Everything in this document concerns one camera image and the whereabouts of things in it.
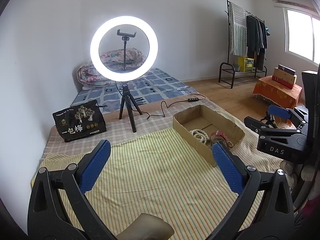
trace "black bag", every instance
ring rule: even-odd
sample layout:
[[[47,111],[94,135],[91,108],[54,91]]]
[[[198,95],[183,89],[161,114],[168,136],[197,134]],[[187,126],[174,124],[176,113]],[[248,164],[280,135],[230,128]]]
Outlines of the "black bag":
[[[89,137],[107,130],[97,100],[72,106],[52,115],[58,133],[65,142]]]

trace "stacked boxes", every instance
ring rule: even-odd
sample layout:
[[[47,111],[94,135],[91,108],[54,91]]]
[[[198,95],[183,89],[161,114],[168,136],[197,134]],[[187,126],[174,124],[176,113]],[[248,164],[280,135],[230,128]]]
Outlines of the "stacked boxes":
[[[292,89],[297,81],[297,75],[295,75],[294,70],[279,65],[277,68],[275,68],[272,80]]]

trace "striped towel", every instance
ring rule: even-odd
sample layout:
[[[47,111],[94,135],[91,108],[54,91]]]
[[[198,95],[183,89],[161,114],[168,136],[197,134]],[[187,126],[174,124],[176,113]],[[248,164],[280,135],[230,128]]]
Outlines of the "striped towel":
[[[258,169],[279,167],[280,159],[252,151],[256,146],[254,137],[235,152]],[[49,154],[41,166],[49,171],[65,169],[84,155]],[[65,192],[60,193],[72,224],[81,228]],[[171,240],[205,239],[238,197],[219,168],[207,163],[172,127],[112,145],[108,162],[85,195],[115,235],[141,213],[148,213],[174,228]],[[258,192],[241,229],[251,224],[261,198],[262,192]]]
[[[231,26],[231,53],[236,56],[246,57],[247,47],[247,23],[246,12],[241,7],[230,3]]]

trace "orange tablecloth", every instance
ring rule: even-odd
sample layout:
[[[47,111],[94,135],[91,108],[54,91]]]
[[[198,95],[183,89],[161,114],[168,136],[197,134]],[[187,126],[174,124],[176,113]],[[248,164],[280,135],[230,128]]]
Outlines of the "orange tablecloth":
[[[260,78],[252,95],[261,95],[283,108],[295,108],[300,100],[302,87],[294,85],[292,89],[272,80],[272,76]]]

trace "window frame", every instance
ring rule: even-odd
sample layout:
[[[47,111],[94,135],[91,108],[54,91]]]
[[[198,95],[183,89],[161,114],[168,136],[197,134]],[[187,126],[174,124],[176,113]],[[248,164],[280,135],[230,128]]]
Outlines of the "window frame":
[[[297,53],[294,53],[294,52],[291,52],[289,51],[289,20],[288,20],[288,10],[289,11],[295,11],[295,12],[299,12],[299,13],[303,13],[303,14],[306,14],[306,15],[309,15],[311,17],[311,25],[312,25],[312,38],[313,38],[313,52],[312,52],[312,60],[306,58],[306,57],[303,57]],[[293,8],[287,8],[287,7],[284,7],[283,8],[283,11],[284,11],[284,24],[285,24],[285,52],[291,54],[291,55],[294,55],[296,57],[299,57],[301,59],[304,59],[306,60],[307,62],[309,63],[313,63],[314,65],[316,65],[317,67],[319,67],[319,64],[317,64],[316,62],[314,62],[315,60],[315,33],[314,33],[314,30],[313,30],[313,21],[312,21],[312,18],[314,19],[317,19],[320,21],[320,17],[317,17],[315,16],[314,14],[311,14],[311,13],[308,13],[306,11],[303,11],[303,10],[297,10],[297,9],[293,9]]]

